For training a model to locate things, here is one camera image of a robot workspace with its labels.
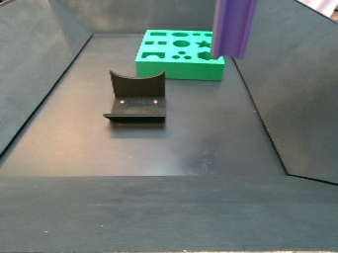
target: purple cylinder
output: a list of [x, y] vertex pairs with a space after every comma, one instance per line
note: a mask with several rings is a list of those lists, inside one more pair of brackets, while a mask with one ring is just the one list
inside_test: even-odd
[[244, 58], [257, 0], [216, 0], [210, 56]]

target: gray wall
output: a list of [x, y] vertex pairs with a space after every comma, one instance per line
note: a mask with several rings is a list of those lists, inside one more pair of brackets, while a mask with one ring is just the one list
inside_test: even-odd
[[58, 0], [93, 33], [210, 30], [214, 0]]
[[54, 0], [0, 7], [0, 153], [43, 100], [90, 32]]
[[288, 174], [338, 183], [338, 24], [259, 0], [240, 72]]

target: green shape sorter block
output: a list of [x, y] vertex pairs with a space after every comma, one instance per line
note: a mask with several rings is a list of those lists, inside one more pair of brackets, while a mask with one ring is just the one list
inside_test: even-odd
[[221, 80], [224, 59], [210, 59], [212, 32], [146, 30], [134, 59], [137, 76]]

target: curved cutout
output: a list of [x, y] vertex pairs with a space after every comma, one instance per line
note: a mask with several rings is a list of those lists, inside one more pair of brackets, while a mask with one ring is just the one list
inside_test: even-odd
[[186, 33], [172, 33], [172, 35], [176, 37], [186, 37], [188, 36]]
[[204, 60], [209, 60], [210, 59], [210, 54], [208, 51], [202, 51], [197, 53], [197, 58], [198, 59], [204, 59]]
[[174, 41], [172, 44], [174, 46], [177, 46], [177, 47], [186, 47], [186, 46], [189, 46], [189, 42], [186, 42], [186, 41]]

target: black surface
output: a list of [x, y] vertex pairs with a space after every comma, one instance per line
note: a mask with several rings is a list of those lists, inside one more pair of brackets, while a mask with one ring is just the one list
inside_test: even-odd
[[113, 98], [106, 73], [134, 76], [141, 39], [92, 38], [1, 160], [1, 176], [283, 175], [231, 59], [221, 82], [166, 80], [165, 123], [101, 117]]
[[338, 183], [338, 24], [296, 1], [260, 0], [237, 61], [287, 173]]
[[287, 176], [1, 178], [0, 251], [336, 251], [336, 196]]

